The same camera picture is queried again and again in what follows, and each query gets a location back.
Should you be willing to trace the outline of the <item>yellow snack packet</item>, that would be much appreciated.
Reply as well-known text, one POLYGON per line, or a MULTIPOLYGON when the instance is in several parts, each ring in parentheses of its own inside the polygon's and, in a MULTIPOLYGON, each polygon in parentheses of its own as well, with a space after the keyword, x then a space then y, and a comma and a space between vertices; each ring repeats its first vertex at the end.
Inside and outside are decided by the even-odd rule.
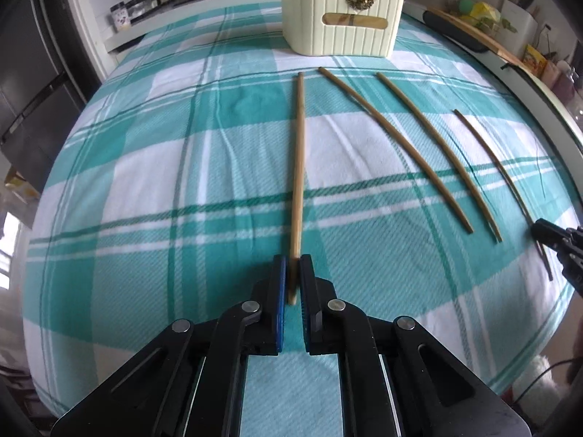
POLYGON ((523 64, 529 69, 530 73, 540 78, 547 66, 547 59, 533 46, 527 44, 523 55, 523 64))

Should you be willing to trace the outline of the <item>white knife block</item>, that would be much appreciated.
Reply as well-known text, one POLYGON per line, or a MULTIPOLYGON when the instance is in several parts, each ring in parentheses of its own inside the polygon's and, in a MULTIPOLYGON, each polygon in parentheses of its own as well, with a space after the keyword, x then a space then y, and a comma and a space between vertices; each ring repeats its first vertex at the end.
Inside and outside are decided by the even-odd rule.
POLYGON ((536 20, 528 11, 509 0, 504 0, 500 15, 501 22, 495 40, 513 56, 522 59, 527 45, 535 37, 536 20))

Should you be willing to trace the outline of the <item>teal white plaid tablecloth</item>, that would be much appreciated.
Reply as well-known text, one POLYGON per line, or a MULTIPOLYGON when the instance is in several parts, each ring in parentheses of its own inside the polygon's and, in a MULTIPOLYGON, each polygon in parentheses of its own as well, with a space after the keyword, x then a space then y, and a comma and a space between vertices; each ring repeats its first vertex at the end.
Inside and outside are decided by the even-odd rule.
POLYGON ((174 320, 218 317, 290 248, 297 74, 325 67, 373 107, 407 114, 463 181, 471 234, 380 221, 321 229, 302 249, 372 317, 409 315, 501 393, 544 348, 573 294, 553 280, 512 192, 453 113, 494 151, 533 218, 573 227, 581 202, 519 101, 458 46, 403 18, 393 53, 304 57, 276 3, 213 10, 147 35, 95 93, 60 151, 32 227, 29 366, 62 415, 174 320))

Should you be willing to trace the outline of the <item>wooden cutting board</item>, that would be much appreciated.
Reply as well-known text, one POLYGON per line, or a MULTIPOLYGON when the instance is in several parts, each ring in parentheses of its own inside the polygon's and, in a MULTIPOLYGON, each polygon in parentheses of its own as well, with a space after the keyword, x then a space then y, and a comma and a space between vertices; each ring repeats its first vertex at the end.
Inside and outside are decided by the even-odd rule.
POLYGON ((423 21, 427 26, 434 29, 436 32, 448 36, 449 38, 461 43, 463 46, 473 50, 474 52, 486 52, 489 50, 499 57, 506 60, 508 63, 515 64, 526 71, 529 68, 514 54, 505 50, 500 43, 496 42, 491 36, 470 26, 468 23, 461 21, 455 16, 436 9, 430 8, 423 14, 423 21))

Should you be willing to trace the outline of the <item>green yellow bag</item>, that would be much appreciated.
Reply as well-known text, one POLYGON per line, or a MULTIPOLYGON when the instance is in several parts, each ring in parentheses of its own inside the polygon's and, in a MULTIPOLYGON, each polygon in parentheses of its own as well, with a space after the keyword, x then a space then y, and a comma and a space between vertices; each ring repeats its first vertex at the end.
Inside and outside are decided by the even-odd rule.
POLYGON ((453 14, 488 36, 496 36, 502 29, 514 34, 518 32, 496 8, 482 1, 458 0, 453 14))

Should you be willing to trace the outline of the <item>cream utensil holder box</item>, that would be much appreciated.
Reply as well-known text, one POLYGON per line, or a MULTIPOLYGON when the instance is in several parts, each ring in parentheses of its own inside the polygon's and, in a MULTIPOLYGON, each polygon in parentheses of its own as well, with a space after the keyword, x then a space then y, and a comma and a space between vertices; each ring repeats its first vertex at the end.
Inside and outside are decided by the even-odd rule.
POLYGON ((305 56, 386 58, 404 0, 282 0, 283 38, 305 56))

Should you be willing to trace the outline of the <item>dark grey refrigerator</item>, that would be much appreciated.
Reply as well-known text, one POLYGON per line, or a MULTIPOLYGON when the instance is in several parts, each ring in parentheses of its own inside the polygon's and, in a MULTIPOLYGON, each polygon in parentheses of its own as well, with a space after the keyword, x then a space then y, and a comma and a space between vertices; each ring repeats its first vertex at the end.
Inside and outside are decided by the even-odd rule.
POLYGON ((38 192, 84 106, 43 0, 21 0, 1 26, 1 153, 38 192))

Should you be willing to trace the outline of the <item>white spice jar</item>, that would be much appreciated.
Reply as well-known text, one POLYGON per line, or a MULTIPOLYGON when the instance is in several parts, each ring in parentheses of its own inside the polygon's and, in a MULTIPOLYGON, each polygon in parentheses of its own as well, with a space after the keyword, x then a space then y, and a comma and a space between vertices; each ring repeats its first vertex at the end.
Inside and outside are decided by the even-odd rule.
POLYGON ((111 6, 110 13, 117 33, 129 29, 132 25, 132 22, 129 18, 129 11, 128 8, 126 8, 125 2, 122 1, 111 6))

